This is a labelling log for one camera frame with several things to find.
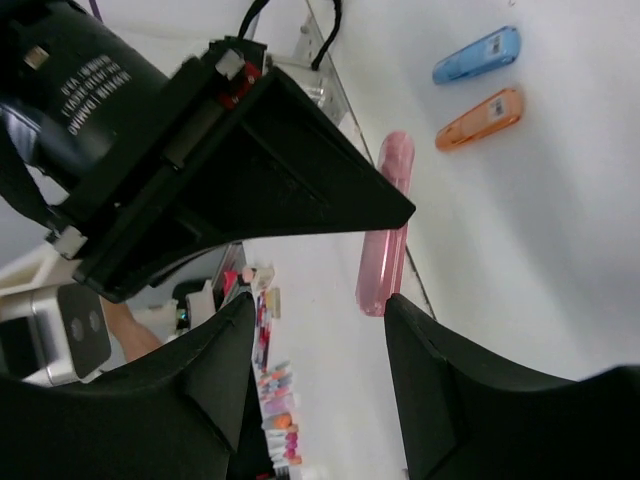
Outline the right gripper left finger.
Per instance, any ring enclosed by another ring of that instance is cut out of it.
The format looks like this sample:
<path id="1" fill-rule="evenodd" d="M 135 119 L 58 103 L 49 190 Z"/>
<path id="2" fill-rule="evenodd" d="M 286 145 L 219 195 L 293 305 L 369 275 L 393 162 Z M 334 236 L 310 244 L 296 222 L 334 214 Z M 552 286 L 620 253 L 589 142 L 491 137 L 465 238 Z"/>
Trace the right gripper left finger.
<path id="1" fill-rule="evenodd" d="M 252 479 L 247 399 L 255 310 L 213 318 L 90 383 L 1 380 L 5 479 Z"/>

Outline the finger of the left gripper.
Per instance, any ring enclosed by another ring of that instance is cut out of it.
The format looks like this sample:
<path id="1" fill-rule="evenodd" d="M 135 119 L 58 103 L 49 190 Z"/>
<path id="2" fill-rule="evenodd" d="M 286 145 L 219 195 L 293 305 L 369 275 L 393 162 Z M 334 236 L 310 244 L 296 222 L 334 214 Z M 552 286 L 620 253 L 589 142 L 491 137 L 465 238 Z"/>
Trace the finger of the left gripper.
<path id="1" fill-rule="evenodd" d="M 398 194 L 279 69 L 235 107 L 206 94 L 140 171 L 139 191 L 73 275 L 115 303 L 228 243 L 372 231 Z"/>

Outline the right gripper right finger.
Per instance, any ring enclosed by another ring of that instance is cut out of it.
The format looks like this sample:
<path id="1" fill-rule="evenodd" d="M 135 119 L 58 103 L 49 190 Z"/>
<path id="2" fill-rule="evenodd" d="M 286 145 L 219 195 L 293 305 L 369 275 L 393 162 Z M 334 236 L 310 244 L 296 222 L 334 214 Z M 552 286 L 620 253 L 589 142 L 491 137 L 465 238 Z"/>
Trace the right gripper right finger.
<path id="1" fill-rule="evenodd" d="M 402 295 L 384 315 L 413 479 L 635 479 L 639 370 L 572 381 L 512 362 Z"/>

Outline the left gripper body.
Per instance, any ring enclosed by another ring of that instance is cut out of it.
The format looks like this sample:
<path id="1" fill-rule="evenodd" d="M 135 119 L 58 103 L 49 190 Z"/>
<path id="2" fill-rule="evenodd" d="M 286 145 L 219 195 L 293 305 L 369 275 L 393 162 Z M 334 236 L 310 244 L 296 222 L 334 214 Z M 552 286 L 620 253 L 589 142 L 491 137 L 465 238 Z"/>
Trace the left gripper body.
<path id="1" fill-rule="evenodd" d="M 235 107 L 266 48 L 213 42 L 167 77 L 73 1 L 1 5 L 2 194 L 64 258 L 89 253 L 139 191 L 140 168 L 211 94 Z"/>

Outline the pink stapler case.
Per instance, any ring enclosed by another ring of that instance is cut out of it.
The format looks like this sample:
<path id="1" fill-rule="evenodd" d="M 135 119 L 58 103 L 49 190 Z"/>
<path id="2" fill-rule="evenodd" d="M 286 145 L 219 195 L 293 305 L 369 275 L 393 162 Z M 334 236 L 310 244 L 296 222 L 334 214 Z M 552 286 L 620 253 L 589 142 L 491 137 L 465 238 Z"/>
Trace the pink stapler case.
<path id="1" fill-rule="evenodd" d="M 388 218 L 362 243 L 355 298 L 369 317 L 382 317 L 387 300 L 400 291 L 411 214 L 398 201 L 409 193 L 414 158 L 414 141 L 404 131 L 388 134 L 379 151 L 378 171 L 398 194 L 382 203 L 379 212 Z"/>

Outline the orange stapler case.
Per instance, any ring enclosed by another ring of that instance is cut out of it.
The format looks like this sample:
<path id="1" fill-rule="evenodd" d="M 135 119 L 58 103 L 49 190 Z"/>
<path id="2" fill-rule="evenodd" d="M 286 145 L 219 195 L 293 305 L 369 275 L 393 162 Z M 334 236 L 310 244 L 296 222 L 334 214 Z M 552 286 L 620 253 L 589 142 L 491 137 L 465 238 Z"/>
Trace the orange stapler case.
<path id="1" fill-rule="evenodd" d="M 487 98 L 438 131 L 435 146 L 451 151 L 516 124 L 524 113 L 524 100 L 515 88 L 505 88 Z"/>

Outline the blue stapler case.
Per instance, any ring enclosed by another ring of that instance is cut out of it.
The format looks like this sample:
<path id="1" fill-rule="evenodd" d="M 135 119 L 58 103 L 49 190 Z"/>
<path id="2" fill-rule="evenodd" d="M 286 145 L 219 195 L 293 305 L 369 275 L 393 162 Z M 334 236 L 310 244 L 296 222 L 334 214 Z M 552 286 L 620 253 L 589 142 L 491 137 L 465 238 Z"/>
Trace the blue stapler case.
<path id="1" fill-rule="evenodd" d="M 437 62 L 432 71 L 436 85 L 483 75 L 515 62 L 521 36 L 514 26 L 504 26 Z"/>

